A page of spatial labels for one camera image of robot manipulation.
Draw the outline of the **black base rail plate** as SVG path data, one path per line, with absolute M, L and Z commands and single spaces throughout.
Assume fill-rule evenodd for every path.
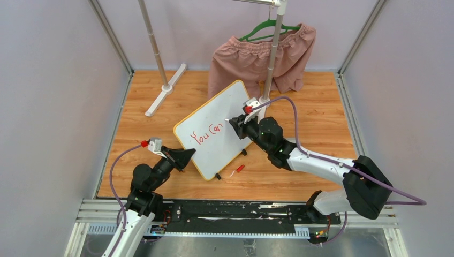
M 144 240 L 164 236 L 301 238 L 327 241 L 338 213 L 323 216 L 304 202 L 172 200 L 146 228 Z

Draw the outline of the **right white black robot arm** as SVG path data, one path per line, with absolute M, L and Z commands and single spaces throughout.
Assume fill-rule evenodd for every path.
M 309 152 L 295 140 L 284 138 L 283 129 L 272 117 L 247 121 L 246 115 L 240 115 L 228 122 L 239 139 L 253 141 L 277 168 L 311 173 L 342 186 L 341 190 L 316 191 L 311 195 L 305 211 L 312 223 L 345 211 L 375 220 L 391 194 L 392 184 L 367 156 L 353 160 Z

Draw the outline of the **yellow framed whiteboard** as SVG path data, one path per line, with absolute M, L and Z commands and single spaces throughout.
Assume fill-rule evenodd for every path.
M 196 149 L 191 160 L 205 180 L 215 178 L 252 142 L 239 139 L 224 119 L 243 114 L 250 99 L 244 83 L 236 80 L 173 127 L 185 149 Z

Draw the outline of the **pink shorts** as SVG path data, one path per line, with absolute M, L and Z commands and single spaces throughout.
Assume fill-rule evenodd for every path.
M 297 31 L 280 35 L 276 51 L 271 90 L 280 93 L 299 91 L 302 74 L 316 40 L 316 29 L 299 24 Z M 249 96 L 259 98 L 259 83 L 267 78 L 272 41 L 246 42 L 231 37 L 212 55 L 207 97 L 210 99 L 236 80 L 243 81 Z

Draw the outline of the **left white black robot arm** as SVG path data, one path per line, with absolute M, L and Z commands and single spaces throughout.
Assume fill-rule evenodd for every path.
M 160 220 L 164 214 L 163 197 L 155 192 L 156 189 L 170 178 L 173 170 L 184 171 L 195 152 L 193 148 L 171 149 L 162 146 L 162 156 L 153 167 L 143 163 L 133 169 L 130 193 L 125 203 L 122 203 L 113 181 L 110 181 L 120 210 L 117 230 L 103 256 L 135 254 L 150 222 Z

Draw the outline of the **green clothes hanger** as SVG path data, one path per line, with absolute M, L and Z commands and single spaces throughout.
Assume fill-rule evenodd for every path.
M 286 24 L 284 15 L 276 13 L 275 18 L 271 18 L 270 13 L 267 20 L 256 25 L 249 33 L 238 37 L 240 42 L 255 42 L 265 39 L 271 39 L 275 35 L 283 35 L 289 32 L 295 32 L 301 28 L 300 24 Z

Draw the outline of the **white clothes rack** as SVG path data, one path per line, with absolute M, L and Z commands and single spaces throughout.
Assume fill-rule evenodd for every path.
M 286 1 L 266 1 L 277 7 L 278 14 L 285 14 Z M 231 37 L 221 45 L 211 58 L 208 72 L 208 98 L 227 88 L 230 83 L 241 80 L 250 98 L 255 97 L 262 105 L 259 118 L 264 117 L 271 90 L 283 87 L 284 77 L 275 70 L 275 63 L 286 62 L 279 53 L 290 45 L 291 35 L 275 35 L 271 41 L 240 42 Z

